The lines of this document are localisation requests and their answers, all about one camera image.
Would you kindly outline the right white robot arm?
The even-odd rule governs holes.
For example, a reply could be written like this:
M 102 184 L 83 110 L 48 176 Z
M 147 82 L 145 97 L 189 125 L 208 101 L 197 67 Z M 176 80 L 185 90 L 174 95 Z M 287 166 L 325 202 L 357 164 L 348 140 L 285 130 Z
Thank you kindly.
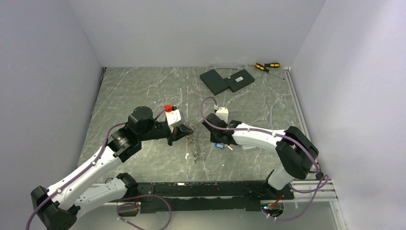
M 277 198 L 291 181 L 305 179 L 311 168 L 319 170 L 316 162 L 318 149 L 295 126 L 287 130 L 263 129 L 235 120 L 226 123 L 214 113 L 205 117 L 202 124 L 209 130 L 213 143 L 276 151 L 282 166 L 273 170 L 266 179 L 264 194 L 270 199 Z

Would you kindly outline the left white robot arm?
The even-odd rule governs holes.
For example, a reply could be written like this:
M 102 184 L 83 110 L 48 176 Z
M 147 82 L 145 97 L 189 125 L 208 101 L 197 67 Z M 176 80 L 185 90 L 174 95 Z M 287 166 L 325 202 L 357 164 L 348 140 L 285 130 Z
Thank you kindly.
M 159 122 L 151 108 L 139 106 L 120 129 L 108 131 L 100 149 L 71 174 L 48 188 L 38 186 L 31 192 L 34 214 L 48 230 L 68 230 L 78 218 L 109 201 L 136 198 L 138 183 L 128 173 L 120 173 L 104 185 L 93 184 L 108 171 L 123 164 L 142 148 L 142 141 L 166 139 L 172 145 L 193 130 L 184 123 L 182 112 L 166 105 Z

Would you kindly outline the blue tagged key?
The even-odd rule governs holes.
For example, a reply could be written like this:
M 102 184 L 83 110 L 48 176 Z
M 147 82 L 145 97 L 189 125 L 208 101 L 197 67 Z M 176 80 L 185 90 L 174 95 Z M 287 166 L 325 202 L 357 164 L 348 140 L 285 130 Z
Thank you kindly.
M 214 146 L 218 149 L 229 149 L 229 150 L 233 150 L 229 145 L 224 144 L 224 143 L 215 143 Z

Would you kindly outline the metal keyring with keys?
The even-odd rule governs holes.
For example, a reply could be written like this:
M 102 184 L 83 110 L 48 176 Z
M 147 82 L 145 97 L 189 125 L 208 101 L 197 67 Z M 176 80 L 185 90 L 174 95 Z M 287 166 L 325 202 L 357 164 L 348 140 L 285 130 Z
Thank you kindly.
M 202 150 L 194 126 L 189 122 L 186 123 L 186 126 L 192 130 L 192 134 L 187 136 L 187 147 L 191 147 L 191 154 L 194 157 L 194 164 L 196 164 L 201 158 Z

